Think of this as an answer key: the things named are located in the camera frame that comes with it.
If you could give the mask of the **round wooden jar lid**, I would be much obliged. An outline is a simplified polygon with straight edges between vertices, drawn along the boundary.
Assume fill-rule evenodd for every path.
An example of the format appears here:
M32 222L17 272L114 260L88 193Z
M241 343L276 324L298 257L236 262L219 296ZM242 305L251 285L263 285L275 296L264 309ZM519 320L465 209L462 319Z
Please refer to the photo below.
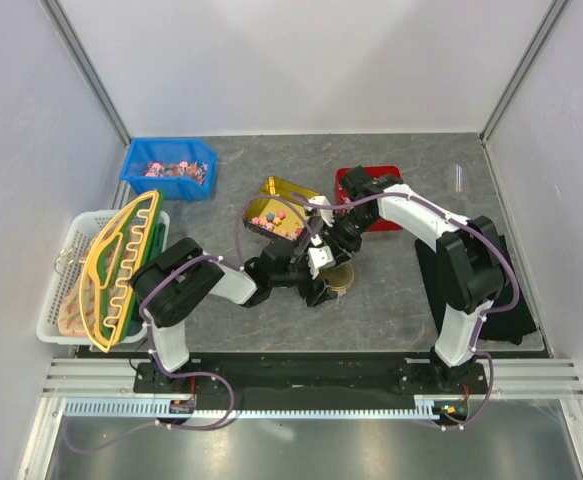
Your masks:
M319 277L328 283L332 291L344 294L353 284L355 272L350 263L342 263L338 266L321 270Z

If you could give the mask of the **gold tin of star candies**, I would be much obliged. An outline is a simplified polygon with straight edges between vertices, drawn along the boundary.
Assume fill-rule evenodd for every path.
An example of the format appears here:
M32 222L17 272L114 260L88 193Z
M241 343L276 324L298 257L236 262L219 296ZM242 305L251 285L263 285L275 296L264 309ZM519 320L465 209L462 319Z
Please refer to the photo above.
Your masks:
M288 180L269 176L258 192L265 198L257 198L250 203L242 216L244 226L269 239L280 237L298 242L306 232L304 223L309 217L304 207L294 201L292 193L307 199L319 195Z

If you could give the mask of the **blue plastic bin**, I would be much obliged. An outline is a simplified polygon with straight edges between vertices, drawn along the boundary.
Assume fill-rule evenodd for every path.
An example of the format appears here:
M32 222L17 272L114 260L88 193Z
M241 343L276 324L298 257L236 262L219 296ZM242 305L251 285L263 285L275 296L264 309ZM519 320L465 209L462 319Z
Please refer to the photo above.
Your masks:
M119 178L137 195L160 190L166 200L205 201L213 195L217 160L200 139L136 137Z

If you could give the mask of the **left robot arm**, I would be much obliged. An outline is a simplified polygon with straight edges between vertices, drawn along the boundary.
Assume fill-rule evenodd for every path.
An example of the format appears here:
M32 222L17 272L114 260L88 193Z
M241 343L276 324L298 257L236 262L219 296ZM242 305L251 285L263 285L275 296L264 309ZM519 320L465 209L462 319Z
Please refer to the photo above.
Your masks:
M150 354L158 365L156 382L169 393L189 385L185 319L207 297L250 308L268 300L274 289L295 288L313 307L337 297L321 276L337 265L332 249L315 239L303 251L290 240L273 240L242 266L207 253L189 237L165 250L130 280L139 314L148 324Z

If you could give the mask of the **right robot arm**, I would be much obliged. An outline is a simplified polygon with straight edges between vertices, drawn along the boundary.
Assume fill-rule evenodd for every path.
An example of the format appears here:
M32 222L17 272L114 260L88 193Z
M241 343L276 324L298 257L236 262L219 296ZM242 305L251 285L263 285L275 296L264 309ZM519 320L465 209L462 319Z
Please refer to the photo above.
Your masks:
M394 175L373 178L362 167L341 180L349 198L333 205L314 196L324 232L335 246L352 255L361 235L377 220L400 225L433 255L433 290L443 302L442 327L433 347L440 362L429 368L438 392L454 392L465 381L463 364L477 353L477 340L490 313L515 307L520 287L503 253L495 224L487 217L470 219L446 210L416 193Z

